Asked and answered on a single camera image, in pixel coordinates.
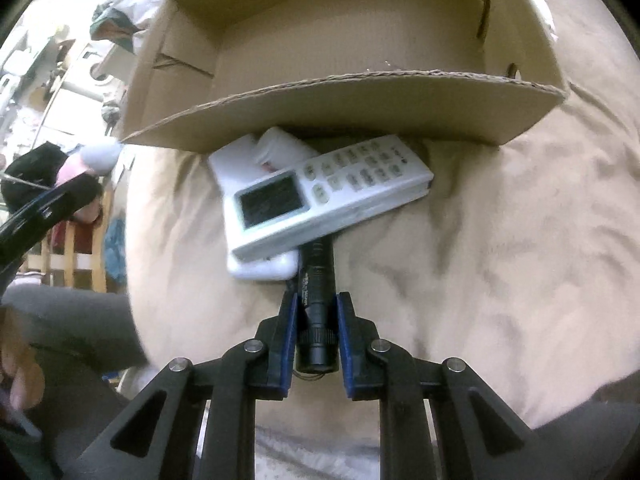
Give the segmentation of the person's left hand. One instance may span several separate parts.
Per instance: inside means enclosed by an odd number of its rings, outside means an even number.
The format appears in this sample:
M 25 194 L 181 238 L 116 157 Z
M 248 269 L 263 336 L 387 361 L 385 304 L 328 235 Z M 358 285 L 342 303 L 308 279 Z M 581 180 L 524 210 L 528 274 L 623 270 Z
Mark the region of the person's left hand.
M 35 349 L 27 342 L 17 313 L 1 308 L 1 380 L 9 379 L 9 404 L 17 411 L 30 410 L 43 398 L 46 381 Z

